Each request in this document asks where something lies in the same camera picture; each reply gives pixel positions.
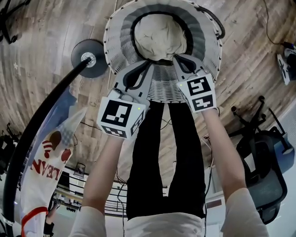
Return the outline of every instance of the black pole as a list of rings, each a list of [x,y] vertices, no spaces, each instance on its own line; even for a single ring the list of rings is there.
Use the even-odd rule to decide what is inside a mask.
[[[14,201],[16,189],[19,181],[19,175],[25,161],[26,154],[37,134],[42,122],[45,120],[47,114],[54,106],[61,94],[70,85],[70,83],[78,76],[78,74],[86,68],[91,61],[90,58],[79,63],[67,76],[52,90],[52,92],[45,98],[41,106],[34,113],[29,124],[27,125],[18,145],[11,157],[8,171],[6,174],[4,191],[3,191],[3,217],[14,223]],[[8,237],[13,237],[12,226],[6,224],[6,233]]]

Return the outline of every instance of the black office chair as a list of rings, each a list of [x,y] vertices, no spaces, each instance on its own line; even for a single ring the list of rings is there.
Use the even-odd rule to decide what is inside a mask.
[[[9,44],[14,43],[18,39],[18,36],[14,35],[10,39],[9,34],[8,34],[8,30],[6,27],[6,21],[11,16],[11,14],[13,14],[16,10],[18,10],[22,6],[28,5],[31,2],[31,0],[25,0],[24,2],[22,2],[21,4],[17,5],[15,8],[13,8],[12,10],[8,11],[8,7],[9,7],[10,2],[11,2],[11,0],[7,0],[5,7],[2,8],[0,11],[0,33],[2,32],[2,35],[0,36],[0,42],[3,40],[3,37],[4,37]]]
[[[264,106],[264,96],[259,96],[259,101],[261,103],[260,107],[258,108],[258,110],[256,111],[255,115],[253,116],[253,118],[251,119],[250,122],[247,122],[246,120],[244,120],[239,114],[237,114],[237,108],[235,106],[233,106],[231,108],[231,111],[233,113],[234,116],[237,116],[240,119],[240,122],[244,125],[243,128],[234,131],[232,133],[229,133],[229,137],[234,137],[237,135],[242,135],[243,136],[243,140],[240,143],[244,144],[246,143],[245,140],[250,140],[256,132],[260,132],[261,129],[259,128],[259,125],[263,124],[266,121],[266,115],[265,114],[261,114],[261,110]],[[290,145],[287,144],[287,142],[284,139],[284,135],[286,134],[286,132],[284,131],[284,128],[282,127],[282,125],[280,124],[279,120],[277,119],[276,115],[274,114],[274,112],[271,110],[271,108],[268,108],[268,110],[270,111],[270,113],[272,114],[272,116],[274,117],[276,123],[278,124],[280,130],[282,132],[280,132],[278,130],[277,127],[272,127],[270,129],[270,131],[274,132],[273,136],[276,136],[278,139],[280,139],[281,143],[283,144],[284,150],[282,151],[283,154],[287,154],[290,153],[291,150],[293,149]]]
[[[277,127],[272,127],[270,131],[262,131],[259,128],[259,125],[266,120],[264,114],[259,119],[264,105],[264,97],[260,96],[259,101],[261,105],[250,122],[236,114],[235,107],[232,108],[233,114],[240,118],[245,127],[230,133],[229,136],[243,135],[236,149],[244,165],[247,188],[263,223],[268,224],[277,217],[281,201],[287,195],[287,186],[278,164],[274,145],[281,142],[283,154],[291,152],[293,148],[283,138],[285,131],[270,108],[269,111],[282,133],[279,132]],[[246,158],[250,154],[252,154],[255,164],[254,171],[250,170],[246,162]]]
[[[18,134],[14,134],[10,128],[10,123],[8,123],[6,128],[6,131],[8,132],[8,134],[11,136],[11,138],[13,139],[14,142],[19,142],[19,137],[22,135],[21,132],[19,132]]]
[[[277,217],[281,201],[287,195],[287,185],[274,150],[278,141],[271,131],[258,132],[249,140],[245,147],[250,149],[255,163],[252,172],[242,157],[247,188],[264,224]]]

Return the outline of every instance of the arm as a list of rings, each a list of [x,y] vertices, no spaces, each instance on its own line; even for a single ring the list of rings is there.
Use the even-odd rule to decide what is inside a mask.
[[[202,112],[206,122],[217,173],[224,192],[225,201],[236,190],[246,187],[245,170],[240,155],[232,144],[217,111]]]
[[[105,213],[105,203],[115,177],[123,139],[109,136],[84,187],[82,206]]]
[[[58,204],[55,203],[54,206],[52,207],[52,209],[48,212],[48,214],[47,214],[47,216],[45,218],[45,222],[47,224],[50,225],[53,222],[53,220],[55,218],[56,210],[57,210],[58,207],[59,207]]]

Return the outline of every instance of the chair wheel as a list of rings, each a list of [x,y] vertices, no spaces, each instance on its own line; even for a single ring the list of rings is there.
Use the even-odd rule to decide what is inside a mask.
[[[231,112],[234,113],[234,112],[236,112],[236,111],[237,111],[237,108],[236,108],[235,106],[232,106],[232,107],[231,107]]]
[[[12,38],[11,38],[11,42],[14,43],[16,42],[18,39],[18,36],[17,35],[14,35]]]

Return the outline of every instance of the floor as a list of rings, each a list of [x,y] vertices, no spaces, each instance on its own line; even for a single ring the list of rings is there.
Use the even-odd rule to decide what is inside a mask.
[[[128,0],[118,0],[117,8]],[[296,40],[296,4],[292,1],[266,0],[270,12],[269,34],[276,41]],[[18,4],[12,1],[11,8]],[[222,67],[216,82],[217,104],[221,120],[228,131],[240,127],[230,108],[237,106],[245,118],[265,96],[266,104],[280,115],[296,97],[296,84],[285,86],[276,62],[276,53],[283,48],[269,42],[265,33],[266,11],[263,0],[215,0],[197,3],[210,9],[223,23]],[[0,43],[0,130],[10,122],[15,131],[23,131],[44,98],[72,69],[71,52],[83,39],[103,40],[104,27],[114,11],[115,0],[32,0],[15,13],[8,25],[18,34],[16,43]],[[71,84],[71,93],[79,106],[88,106],[83,122],[96,126],[99,104],[107,95],[109,70],[94,80],[78,77]],[[269,113],[262,128],[273,121]],[[200,114],[193,115],[200,136],[207,134]],[[165,120],[169,113],[164,112]],[[99,130],[81,124],[75,133],[78,145],[68,165],[86,164],[90,172],[106,140]],[[126,143],[118,165],[118,173],[128,179],[132,145]],[[163,184],[170,183],[176,146],[173,129],[161,131],[160,172]],[[203,146],[205,161],[208,149]]]

